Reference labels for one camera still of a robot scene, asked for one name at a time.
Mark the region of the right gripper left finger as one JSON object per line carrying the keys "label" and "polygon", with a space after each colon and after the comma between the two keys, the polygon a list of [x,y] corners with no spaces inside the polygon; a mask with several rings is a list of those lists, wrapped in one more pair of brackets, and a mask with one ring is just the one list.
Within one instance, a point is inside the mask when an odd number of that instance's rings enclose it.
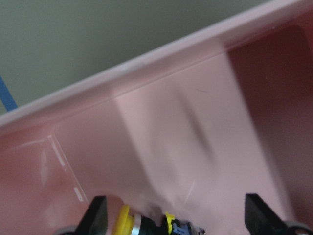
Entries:
{"label": "right gripper left finger", "polygon": [[106,196],[95,196],[77,226],[64,227],[56,235],[105,235],[108,230]]}

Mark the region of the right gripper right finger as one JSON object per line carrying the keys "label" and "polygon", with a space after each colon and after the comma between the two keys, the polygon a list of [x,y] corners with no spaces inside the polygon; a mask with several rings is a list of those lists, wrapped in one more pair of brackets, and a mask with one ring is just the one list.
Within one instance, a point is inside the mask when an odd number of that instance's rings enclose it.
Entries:
{"label": "right gripper right finger", "polygon": [[251,235],[311,235],[313,230],[297,221],[283,221],[256,193],[245,195],[245,226]]}

